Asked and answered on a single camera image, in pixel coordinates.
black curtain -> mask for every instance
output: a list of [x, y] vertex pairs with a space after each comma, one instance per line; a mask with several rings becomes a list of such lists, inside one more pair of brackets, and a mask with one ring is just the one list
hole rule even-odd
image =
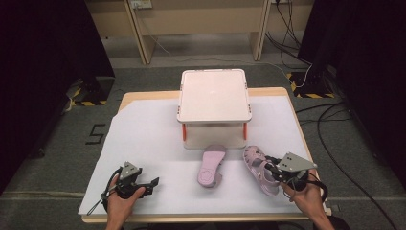
[[313, 71], [327, 64], [337, 69], [336, 80], [372, 153], [404, 188], [405, 22], [403, 0], [316, 0], [299, 52], [313, 63]]
[[1, 1], [0, 194], [47, 139], [76, 80], [114, 77], [82, 0]]

shoe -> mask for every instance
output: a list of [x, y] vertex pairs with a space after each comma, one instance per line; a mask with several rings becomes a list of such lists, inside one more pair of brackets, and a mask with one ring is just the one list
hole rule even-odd
[[208, 146], [203, 153], [203, 162], [200, 167], [197, 181], [200, 185], [212, 188], [218, 185], [222, 175], [217, 172], [217, 167], [226, 154], [226, 148], [221, 145]]
[[274, 165], [265, 158], [265, 154], [257, 146], [249, 146], [243, 153], [244, 162], [248, 170], [258, 181], [261, 189], [268, 196], [275, 196], [279, 192], [280, 182], [275, 180], [272, 173], [265, 169], [266, 164]]

wrist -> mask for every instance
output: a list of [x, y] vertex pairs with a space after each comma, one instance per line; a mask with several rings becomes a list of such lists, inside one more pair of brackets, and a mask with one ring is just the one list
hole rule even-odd
[[332, 226], [327, 215], [324, 213], [322, 215], [317, 215], [317, 216], [311, 217], [310, 219], [316, 225], [317, 229], [321, 229], [321, 230], [330, 230], [330, 229], [333, 230], [334, 229], [334, 227]]

hand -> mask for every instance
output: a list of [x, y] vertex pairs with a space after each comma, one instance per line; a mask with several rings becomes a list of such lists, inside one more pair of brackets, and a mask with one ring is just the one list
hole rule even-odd
[[[113, 187], [118, 179], [118, 175], [111, 180], [110, 188]], [[107, 226], [106, 230], [121, 229], [125, 221], [132, 214], [132, 206], [135, 201], [144, 193], [146, 188], [141, 187], [128, 199], [119, 197], [112, 192], [108, 197], [107, 206]]]
[[[308, 180], [315, 181], [316, 178], [313, 175], [316, 174], [316, 170], [312, 169], [309, 172], [311, 174], [309, 174]], [[296, 206], [314, 222], [318, 229], [334, 229], [323, 208], [318, 186], [308, 183], [300, 192], [294, 191], [285, 183], [281, 183], [281, 187], [290, 196], [290, 202], [294, 201]]]

gray floor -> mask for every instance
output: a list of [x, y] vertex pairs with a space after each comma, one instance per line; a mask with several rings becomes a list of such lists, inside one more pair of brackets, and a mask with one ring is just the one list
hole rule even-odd
[[[282, 36], [275, 34], [279, 40]], [[84, 223], [78, 215], [80, 201], [102, 151], [102, 142], [99, 145], [85, 143], [95, 141], [95, 137], [89, 136], [94, 124], [103, 125], [96, 131], [103, 133], [104, 140], [125, 92], [175, 90], [182, 70], [216, 66], [243, 68], [250, 87], [282, 86], [289, 89], [285, 74], [297, 71], [282, 65], [279, 50], [269, 41], [264, 43], [261, 61], [253, 61], [247, 34], [159, 37], [160, 46], [156, 47], [152, 62], [147, 66], [141, 62], [132, 38], [110, 37], [102, 41], [116, 73], [107, 104], [74, 106], [60, 117], [44, 147], [45, 156], [27, 159], [0, 197], [0, 229], [104, 228], [103, 224]], [[288, 56], [283, 56], [283, 62], [290, 67], [303, 66]], [[296, 110], [341, 101], [338, 94], [334, 99], [299, 99], [291, 92], [289, 94]], [[298, 119], [303, 123], [317, 120], [325, 109], [298, 113]], [[351, 117], [350, 111], [342, 105], [330, 114], [334, 112], [337, 114], [331, 119]], [[319, 165], [320, 176], [329, 188], [327, 205], [333, 215], [344, 219], [351, 229], [392, 229], [382, 212], [332, 162], [318, 136], [316, 123], [304, 124], [302, 130], [313, 160]], [[381, 205], [397, 229], [406, 229], [405, 191], [392, 171], [372, 156], [372, 149], [357, 123], [354, 120], [323, 122], [320, 131], [342, 169]], [[295, 223], [311, 229], [311, 222], [307, 220]], [[136, 226], [139, 225], [128, 224], [125, 229]], [[279, 228], [300, 229], [286, 223], [280, 223]], [[211, 230], [215, 226], [207, 223], [199, 229]]]

